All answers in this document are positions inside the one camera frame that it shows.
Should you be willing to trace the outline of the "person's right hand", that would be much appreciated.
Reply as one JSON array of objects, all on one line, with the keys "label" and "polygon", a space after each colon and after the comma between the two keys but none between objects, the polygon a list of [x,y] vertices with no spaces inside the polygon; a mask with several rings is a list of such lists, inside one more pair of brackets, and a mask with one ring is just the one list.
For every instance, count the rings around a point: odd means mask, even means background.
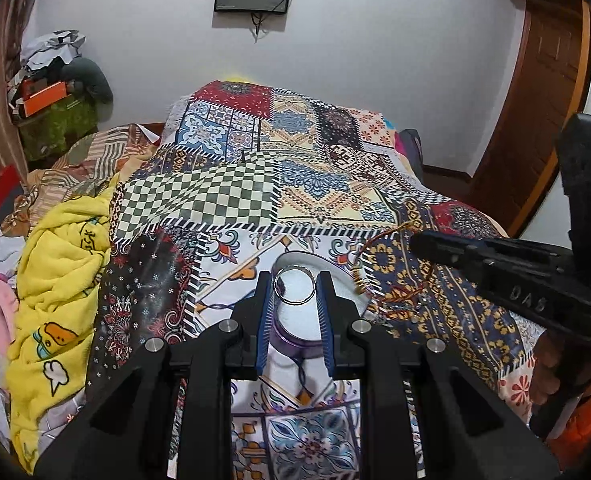
[{"label": "person's right hand", "polygon": [[[544,405],[560,387],[556,370],[561,359],[565,340],[552,330],[539,336],[534,348],[535,367],[530,385],[530,398],[536,405]],[[583,397],[591,396],[591,364],[580,374],[579,385],[584,385]]]}]

